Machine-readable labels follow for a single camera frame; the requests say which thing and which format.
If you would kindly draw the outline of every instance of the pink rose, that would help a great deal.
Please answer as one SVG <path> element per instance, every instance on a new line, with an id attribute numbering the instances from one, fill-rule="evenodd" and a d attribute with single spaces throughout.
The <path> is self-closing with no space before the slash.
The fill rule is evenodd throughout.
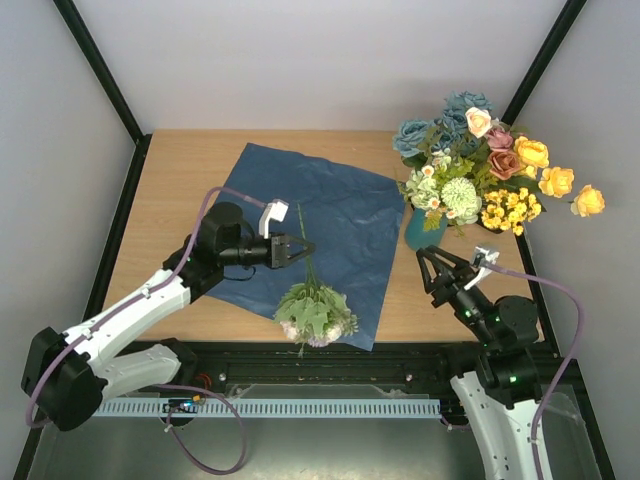
<path id="1" fill-rule="evenodd" d="M 502 127 L 492 128 L 487 132 L 487 143 L 494 152 L 506 152 L 513 145 L 513 137 Z"/>
<path id="2" fill-rule="evenodd" d="M 509 180 L 511 175 L 520 171 L 522 166 L 518 160 L 518 155 L 511 150 L 506 152 L 491 152 L 488 158 L 491 164 L 491 173 L 500 180 Z"/>

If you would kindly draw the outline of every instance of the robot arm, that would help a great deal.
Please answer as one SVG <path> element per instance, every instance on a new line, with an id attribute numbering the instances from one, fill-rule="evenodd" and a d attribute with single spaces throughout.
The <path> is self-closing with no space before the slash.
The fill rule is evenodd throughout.
<path id="1" fill-rule="evenodd" d="M 183 258 L 190 236 L 161 269 L 120 302 L 62 334 L 51 328 L 38 333 L 31 344 L 22 389 L 33 395 L 45 370 L 76 341 L 78 345 L 46 379 L 37 398 L 40 409 L 62 431 L 82 424 L 105 400 L 171 381 L 192 355 L 180 344 L 168 342 L 143 352 L 116 355 L 158 321 L 220 283 L 225 266 L 265 265 L 276 269 L 311 254 L 313 244 L 269 233 L 269 222 L 282 221 L 287 208 L 279 200 L 268 204 L 260 220 L 261 235 L 256 237 L 240 207 L 215 204 L 202 218 L 186 262 Z M 243 227 L 249 231 L 248 236 L 242 236 Z M 301 245 L 298 253 L 291 254 L 292 244 Z"/>
<path id="2" fill-rule="evenodd" d="M 541 398 L 538 372 L 527 349 L 538 339 L 535 304 L 506 296 L 492 303 L 478 288 L 491 273 L 487 264 L 498 251 L 476 247 L 472 263 L 437 247 L 417 252 L 425 291 L 434 307 L 448 303 L 481 343 L 471 362 L 452 359 L 459 367 L 451 386 L 464 406 L 476 437 L 485 478 L 537 480 L 529 434 Z M 544 478 L 552 478 L 547 450 L 538 431 Z"/>

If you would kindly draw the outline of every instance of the black metal frame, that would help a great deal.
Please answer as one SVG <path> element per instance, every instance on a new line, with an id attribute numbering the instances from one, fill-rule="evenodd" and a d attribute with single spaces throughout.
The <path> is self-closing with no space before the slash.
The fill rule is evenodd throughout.
<path id="1" fill-rule="evenodd" d="M 73 0 L 53 2 L 136 144 L 87 303 L 85 318 L 89 318 L 103 308 L 151 134 L 142 133 Z M 515 121 L 585 3 L 586 0 L 567 0 L 505 111 L 503 121 L 510 124 Z M 535 274 L 530 247 L 525 238 L 518 238 L 518 248 L 525 271 Z M 530 283 L 530 288 L 533 299 L 539 305 L 539 317 L 545 336 L 545 341 L 537 344 L 532 349 L 532 354 L 542 381 L 548 382 L 558 368 L 559 349 L 542 290 L 535 282 Z M 409 393 L 437 396 L 443 401 L 445 411 L 453 415 L 454 419 L 455 414 L 461 412 L 459 402 L 448 383 L 448 358 L 451 349 L 456 349 L 456 355 L 474 355 L 477 351 L 477 344 L 474 343 L 376 344 L 372 352 L 347 345 L 331 345 L 322 350 L 309 351 L 301 359 L 297 348 L 293 348 L 291 344 L 195 342 L 187 345 L 198 356 L 199 371 L 205 371 L 213 378 L 214 390 L 223 391 L 229 384 L 243 383 L 374 384 L 382 388 L 401 388 Z M 127 352 L 149 346 L 146 342 L 133 342 Z M 577 362 L 571 363 L 562 383 L 572 385 L 575 391 L 603 478 L 613 479 L 613 470 Z M 39 431 L 30 432 L 14 479 L 27 478 L 39 438 Z"/>

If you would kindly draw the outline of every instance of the blue cloth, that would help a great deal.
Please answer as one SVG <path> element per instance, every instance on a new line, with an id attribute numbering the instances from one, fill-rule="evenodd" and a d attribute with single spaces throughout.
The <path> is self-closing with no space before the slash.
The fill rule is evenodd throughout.
<path id="1" fill-rule="evenodd" d="M 371 350 L 405 208 L 395 181 L 322 158 L 248 144 L 225 186 L 264 202 L 279 198 L 289 203 L 285 221 L 271 222 L 272 232 L 302 237 L 300 204 L 306 237 L 316 244 L 311 258 L 318 279 L 347 295 L 347 305 L 359 319 L 359 332 L 340 341 Z M 259 208 L 221 193 L 216 202 L 223 201 L 238 203 L 257 234 Z M 225 275 L 246 277 L 247 272 L 231 267 Z M 225 281 L 208 295 L 272 319 L 282 296 L 304 281 L 305 262 L 299 260 L 279 270 L 259 267 L 251 281 Z"/>

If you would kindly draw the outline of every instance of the teal vase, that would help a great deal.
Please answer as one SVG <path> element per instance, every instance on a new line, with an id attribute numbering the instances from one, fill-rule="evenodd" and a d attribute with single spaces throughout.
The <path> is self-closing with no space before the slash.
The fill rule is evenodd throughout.
<path id="1" fill-rule="evenodd" d="M 444 232 L 447 229 L 447 219 L 442 217 L 440 228 L 425 232 L 424 216 L 425 211 L 416 208 L 411 215 L 407 229 L 404 231 L 404 240 L 414 252 L 429 245 L 440 245 Z"/>

